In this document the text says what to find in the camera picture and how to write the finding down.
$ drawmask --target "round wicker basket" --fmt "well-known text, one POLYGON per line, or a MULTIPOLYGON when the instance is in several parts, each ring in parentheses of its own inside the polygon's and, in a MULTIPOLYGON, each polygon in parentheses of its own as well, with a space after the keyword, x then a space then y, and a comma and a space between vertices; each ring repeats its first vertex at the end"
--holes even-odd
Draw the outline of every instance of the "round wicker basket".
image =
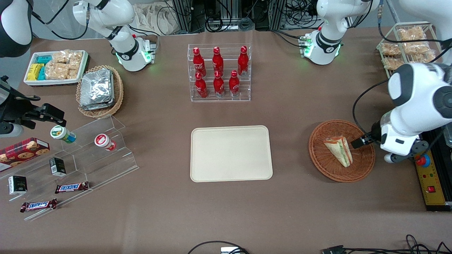
MULTIPOLYGON (((82 112, 85 116, 92 117, 92 118, 102 118, 106 115, 113 115, 118 111, 118 109, 121 107, 122 99, 124 98, 124 87, 122 85, 121 77, 119 76, 118 72, 111 66, 96 66, 94 68, 91 68, 87 71, 88 72, 94 72, 98 71, 100 69, 109 69, 113 72, 113 85, 114 85, 114 97, 115 97, 115 104, 111 108, 101 108, 96 110, 84 110, 79 106, 79 111, 82 112)), ((77 85, 77 92, 75 94, 75 99, 80 104, 80 87, 81 87, 81 80, 79 80, 79 83, 77 85)))
POLYGON ((344 120, 329 120, 319 124, 309 138, 309 155, 317 169, 328 178, 352 183, 365 178, 375 164, 375 150, 372 145, 353 149, 351 141, 364 133, 353 123, 344 120), (323 140, 333 136, 344 136, 352 153, 353 163, 345 168, 324 145, 323 140))

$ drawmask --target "acrylic bottle rack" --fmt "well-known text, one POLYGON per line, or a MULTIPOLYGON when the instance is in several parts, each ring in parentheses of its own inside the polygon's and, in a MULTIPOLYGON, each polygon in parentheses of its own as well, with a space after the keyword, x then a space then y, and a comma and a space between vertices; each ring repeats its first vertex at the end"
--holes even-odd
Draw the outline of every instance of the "acrylic bottle rack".
POLYGON ((251 53, 252 47, 251 43, 229 43, 229 44, 189 44, 187 52, 187 62, 188 62, 188 82, 190 83, 190 98, 192 102, 226 102, 226 101, 250 101, 251 100, 251 53), (240 78, 240 95, 238 97, 232 97, 229 92, 229 78, 231 77, 231 71, 237 70, 238 58, 240 55, 240 48, 242 46, 247 46, 248 57, 250 61, 248 62, 248 75, 239 76, 240 78), (204 58, 204 63, 206 66, 207 74, 203 78, 206 81, 208 96, 207 98, 201 98, 196 91, 195 86, 195 67, 193 65, 193 48, 198 47, 201 56, 204 58), (215 90, 213 88, 213 48, 219 47, 221 56, 224 60, 224 87, 225 96, 218 98, 215 96, 215 90))
POLYGON ((41 202, 57 199, 56 210, 42 209, 24 213, 24 220, 34 220, 49 212, 58 211, 67 203, 74 201, 94 190, 138 169, 132 152, 126 147, 120 132, 125 126, 113 116, 107 116, 88 123, 73 130, 77 135, 74 143, 62 143, 62 151, 43 158, 31 160, 31 164, 14 167, 5 171, 7 175, 0 177, 0 184, 8 186, 8 177, 21 175, 27 178, 27 193, 11 195, 10 203, 20 206, 24 202, 41 202), (106 151, 94 144, 94 138, 100 134, 107 134, 116 142, 116 149, 106 151), (57 157, 64 160, 66 176, 58 177, 51 174, 49 160, 57 157), (85 191, 55 194, 57 185, 89 182, 89 189, 85 191))

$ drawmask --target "table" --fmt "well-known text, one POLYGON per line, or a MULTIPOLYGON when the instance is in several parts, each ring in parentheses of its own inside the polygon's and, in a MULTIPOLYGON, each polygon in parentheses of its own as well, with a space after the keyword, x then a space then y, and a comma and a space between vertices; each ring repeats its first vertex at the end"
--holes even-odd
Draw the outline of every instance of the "table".
MULTIPOLYGON (((406 234, 430 246, 451 245, 452 214, 424 211, 414 166, 388 164, 377 149, 375 168, 357 183, 336 183, 310 160, 307 144, 322 121, 352 121, 356 97, 385 79, 376 28, 347 32, 333 63, 316 66, 296 47, 270 32, 202 33, 167 36, 155 64, 126 72, 110 55, 108 41, 46 41, 32 51, 84 49, 90 67, 115 67, 125 96, 115 115, 126 125, 125 141, 139 170, 33 222, 0 192, 2 253, 187 253, 208 240, 226 240, 255 254, 318 253, 335 245, 350 248, 405 247, 406 234), (192 103, 187 81, 189 43, 253 43, 252 100, 247 103, 192 103), (189 176, 190 133, 197 127, 265 125, 269 129, 273 177, 265 181, 194 183, 189 176)), ((77 110, 75 87, 31 88, 66 112, 67 127, 93 119, 77 110)), ((370 128, 392 108, 386 86, 357 106, 370 128)), ((51 123, 39 122, 20 138, 50 140, 51 123)), ((194 253, 219 253, 210 245, 194 253)))

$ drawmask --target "coca-cola bottle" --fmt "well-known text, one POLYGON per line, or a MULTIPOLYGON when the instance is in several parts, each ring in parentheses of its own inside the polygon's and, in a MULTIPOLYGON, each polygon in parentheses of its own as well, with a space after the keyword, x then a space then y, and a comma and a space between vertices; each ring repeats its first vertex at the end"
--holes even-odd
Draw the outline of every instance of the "coca-cola bottle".
POLYGON ((215 89, 215 96, 223 98, 225 96, 225 82, 221 78, 219 71, 215 71, 215 79, 213 80, 213 88, 215 89))
POLYGON ((193 48, 193 65, 195 66, 196 72, 201 73, 202 77, 206 76, 206 66, 204 64, 204 58, 199 53, 199 48, 193 48))
POLYGON ((237 77, 237 71, 231 71, 231 78, 229 79, 229 91, 232 97, 238 97, 240 95, 239 91, 240 80, 237 77))
POLYGON ((223 76, 224 64, 223 64, 223 57, 220 54, 220 48, 219 47, 213 48, 212 62, 213 62, 213 71, 220 72, 220 75, 222 77, 223 76))
POLYGON ((246 46, 242 46, 240 48, 240 56, 239 56, 239 66, 238 66, 238 74, 239 76, 247 76, 248 75, 248 62, 250 59, 248 58, 248 48, 246 46))
POLYGON ((198 92, 201 98, 207 98, 209 94, 207 93, 206 82, 202 79, 201 73, 197 72, 195 74, 195 77, 196 77, 195 81, 196 91, 198 92))

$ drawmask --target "snickers bar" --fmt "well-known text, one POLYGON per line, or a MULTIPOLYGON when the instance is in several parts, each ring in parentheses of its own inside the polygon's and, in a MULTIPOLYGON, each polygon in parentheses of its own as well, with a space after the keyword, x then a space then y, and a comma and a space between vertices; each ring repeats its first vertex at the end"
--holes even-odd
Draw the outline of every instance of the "snickers bar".
POLYGON ((20 208, 20 212, 29 212, 33 210, 39 210, 39 209, 46 209, 46 208, 52 208, 55 209, 57 204, 57 199, 53 199, 50 201, 45 202, 37 202, 37 203, 28 203, 25 202, 22 204, 22 207, 20 208))
POLYGON ((87 189, 89 189, 88 181, 82 182, 82 183, 57 185, 55 194, 58 194, 60 192, 79 191, 79 190, 87 190, 87 189))

